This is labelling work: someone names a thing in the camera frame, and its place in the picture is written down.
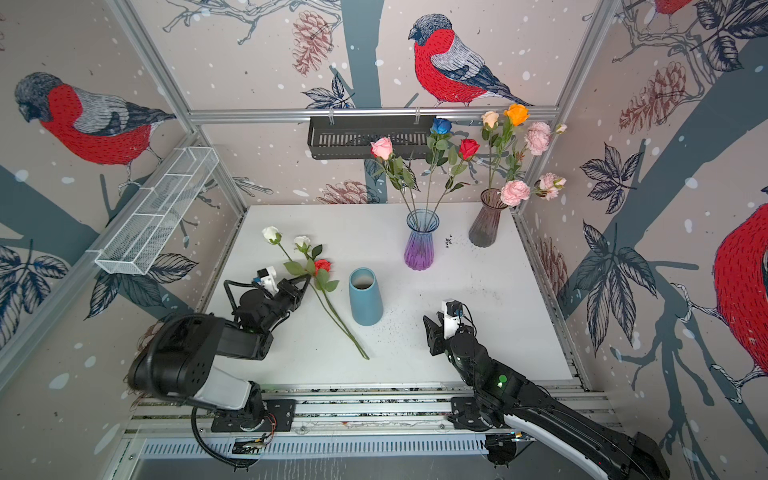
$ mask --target blue vase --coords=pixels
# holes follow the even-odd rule
[[[349,276],[349,305],[352,318],[364,326],[371,326],[381,320],[384,314],[382,296],[376,275],[370,268],[359,268]]]

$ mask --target gray floor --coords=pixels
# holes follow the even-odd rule
[[[540,442],[533,442],[509,465],[494,468],[481,455],[328,458],[256,463],[249,472],[216,460],[147,460],[132,480],[507,480],[567,478],[588,480],[586,473]]]

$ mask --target bird head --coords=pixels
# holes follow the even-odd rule
[[[450,30],[451,28],[453,28],[453,25],[451,25],[448,17],[439,13],[430,13],[416,20],[413,28],[411,28],[411,33],[408,35],[408,39],[415,41],[420,47],[423,47],[433,33],[442,29]]]
[[[48,94],[63,85],[59,77],[41,71],[29,74],[16,85],[16,103],[22,117],[29,122],[36,118],[51,121],[51,109],[48,107]]]

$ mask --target white tabletop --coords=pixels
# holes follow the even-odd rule
[[[410,270],[402,255],[409,237],[406,206],[269,205],[254,206],[238,233],[208,306],[231,319],[223,281],[249,283],[257,271],[276,267],[290,276],[279,247],[261,230],[275,226],[295,260],[293,238],[307,235],[323,244],[322,258],[332,262],[329,294],[339,315],[370,356],[364,360],[307,290],[301,307],[274,331],[263,361],[217,356],[214,365],[262,386],[293,388],[389,388],[437,386],[461,382],[444,356],[432,357],[422,317],[437,320],[441,300],[461,300],[472,311],[478,341],[488,354],[534,381],[570,379],[554,327],[514,222],[502,214],[496,243],[478,248],[467,238],[480,204],[443,204],[434,233],[435,262],[422,272]],[[349,307],[349,275],[361,266],[376,273],[384,317],[374,326],[355,323]],[[233,288],[235,299],[245,289]]]

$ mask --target brown glass vase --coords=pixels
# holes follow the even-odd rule
[[[502,203],[502,191],[489,188],[480,194],[482,209],[469,229],[469,241],[478,247],[490,247],[496,241],[498,220],[507,205]]]

